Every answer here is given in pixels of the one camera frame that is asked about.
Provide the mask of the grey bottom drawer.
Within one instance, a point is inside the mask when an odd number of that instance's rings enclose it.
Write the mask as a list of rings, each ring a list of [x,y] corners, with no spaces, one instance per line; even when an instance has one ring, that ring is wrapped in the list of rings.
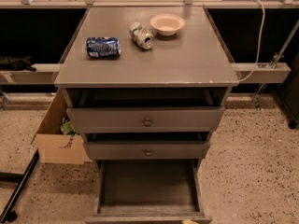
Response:
[[[210,224],[192,160],[99,161],[99,185],[86,224]]]

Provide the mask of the grey drawer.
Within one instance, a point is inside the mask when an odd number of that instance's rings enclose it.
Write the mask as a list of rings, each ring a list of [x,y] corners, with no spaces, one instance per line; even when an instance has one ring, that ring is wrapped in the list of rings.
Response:
[[[92,160],[199,159],[209,146],[209,142],[203,141],[84,143],[86,153]]]
[[[68,108],[80,133],[213,132],[223,107]]]
[[[210,224],[192,160],[99,161],[99,185],[86,224]]]

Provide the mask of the grey middle drawer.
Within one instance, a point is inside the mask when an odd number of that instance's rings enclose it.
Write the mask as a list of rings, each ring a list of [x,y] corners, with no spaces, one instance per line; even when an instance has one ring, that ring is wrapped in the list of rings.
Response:
[[[203,141],[84,143],[86,153],[92,160],[199,159],[209,146],[209,142]]]

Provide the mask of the grey wooden drawer cabinet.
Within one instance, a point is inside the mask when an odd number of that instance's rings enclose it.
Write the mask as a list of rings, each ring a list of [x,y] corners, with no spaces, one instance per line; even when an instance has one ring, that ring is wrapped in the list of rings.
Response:
[[[173,36],[138,47],[130,25],[160,14],[185,20]],[[88,37],[116,37],[121,55],[91,58]],[[92,7],[55,79],[68,108],[223,107],[237,77],[201,7]],[[84,133],[86,142],[203,141],[213,132]]]

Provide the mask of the grey top drawer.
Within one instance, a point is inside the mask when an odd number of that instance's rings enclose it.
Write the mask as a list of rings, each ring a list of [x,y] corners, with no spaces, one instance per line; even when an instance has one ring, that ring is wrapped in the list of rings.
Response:
[[[68,108],[80,133],[213,132],[223,107]]]

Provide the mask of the green packet in box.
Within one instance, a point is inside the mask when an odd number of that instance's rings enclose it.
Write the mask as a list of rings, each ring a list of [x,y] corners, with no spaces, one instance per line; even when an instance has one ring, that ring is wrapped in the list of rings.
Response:
[[[71,121],[69,119],[64,119],[63,124],[60,127],[63,135],[74,135],[76,133]]]

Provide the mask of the cardboard box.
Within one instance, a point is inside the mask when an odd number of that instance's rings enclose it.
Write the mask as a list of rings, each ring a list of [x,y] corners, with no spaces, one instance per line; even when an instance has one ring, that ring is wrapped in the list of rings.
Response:
[[[63,134],[61,126],[66,118],[67,104],[57,90],[45,117],[36,132],[36,144],[42,163],[83,164],[86,152],[79,135]]]

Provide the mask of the black cart with wheel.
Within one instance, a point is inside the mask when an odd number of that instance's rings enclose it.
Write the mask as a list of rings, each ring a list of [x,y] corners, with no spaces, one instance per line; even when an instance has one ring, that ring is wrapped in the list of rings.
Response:
[[[281,89],[281,101],[290,129],[299,126],[299,52],[292,61],[291,72]]]

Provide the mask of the black floor stand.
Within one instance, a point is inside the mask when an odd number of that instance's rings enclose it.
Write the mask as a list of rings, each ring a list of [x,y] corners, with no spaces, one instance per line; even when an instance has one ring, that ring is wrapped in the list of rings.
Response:
[[[12,194],[8,199],[6,206],[4,207],[0,215],[0,224],[12,222],[17,219],[18,215],[14,210],[14,205],[18,201],[22,190],[24,189],[29,177],[31,176],[31,173],[36,167],[38,160],[39,154],[38,151],[36,151],[22,174],[0,172],[1,183],[10,183],[15,185],[15,188],[12,191]]]

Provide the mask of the metal diagonal strut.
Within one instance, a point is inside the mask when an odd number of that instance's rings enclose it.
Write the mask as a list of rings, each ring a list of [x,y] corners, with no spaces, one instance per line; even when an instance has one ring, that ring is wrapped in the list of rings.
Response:
[[[252,96],[252,102],[257,109],[261,108],[259,104],[259,98],[266,86],[270,83],[283,83],[291,72],[291,68],[287,64],[281,63],[280,59],[283,57],[286,48],[291,43],[292,38],[295,36],[298,28],[299,20],[293,26],[280,51],[273,55],[269,63],[256,63],[253,65],[253,68],[249,73],[249,77],[252,77],[252,81],[254,83],[259,84],[258,89]]]

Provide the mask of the green and silver soda can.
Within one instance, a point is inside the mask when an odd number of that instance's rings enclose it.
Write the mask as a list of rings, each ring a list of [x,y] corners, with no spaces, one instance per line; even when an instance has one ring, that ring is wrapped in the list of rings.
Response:
[[[129,33],[133,41],[142,49],[149,50],[153,47],[153,34],[140,22],[130,25]]]

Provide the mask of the blue soda can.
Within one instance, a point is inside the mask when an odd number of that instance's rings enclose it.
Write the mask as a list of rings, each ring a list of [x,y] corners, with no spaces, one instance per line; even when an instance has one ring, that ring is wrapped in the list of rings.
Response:
[[[91,58],[114,58],[121,55],[121,45],[116,37],[88,37],[86,51]]]

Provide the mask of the white paper bowl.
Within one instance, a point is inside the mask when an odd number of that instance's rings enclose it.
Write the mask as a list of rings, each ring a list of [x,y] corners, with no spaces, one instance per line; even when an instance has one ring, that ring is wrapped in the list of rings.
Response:
[[[159,35],[171,36],[185,26],[185,20],[174,14],[160,14],[154,16],[149,24]]]

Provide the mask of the grey horizontal rail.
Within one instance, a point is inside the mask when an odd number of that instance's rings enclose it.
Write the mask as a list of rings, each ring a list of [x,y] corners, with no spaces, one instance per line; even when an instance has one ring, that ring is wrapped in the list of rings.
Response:
[[[271,67],[268,63],[232,63],[231,67],[243,83],[283,83],[291,68],[285,63]],[[32,71],[1,71],[1,85],[52,85],[61,65],[38,63]]]

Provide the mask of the black object on rail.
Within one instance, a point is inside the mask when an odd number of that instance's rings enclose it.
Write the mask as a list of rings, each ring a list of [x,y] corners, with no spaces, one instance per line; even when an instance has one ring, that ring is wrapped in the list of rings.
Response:
[[[11,56],[1,56],[0,57],[0,70],[12,70],[12,71],[33,71],[36,69],[30,62],[31,57],[11,57]]]

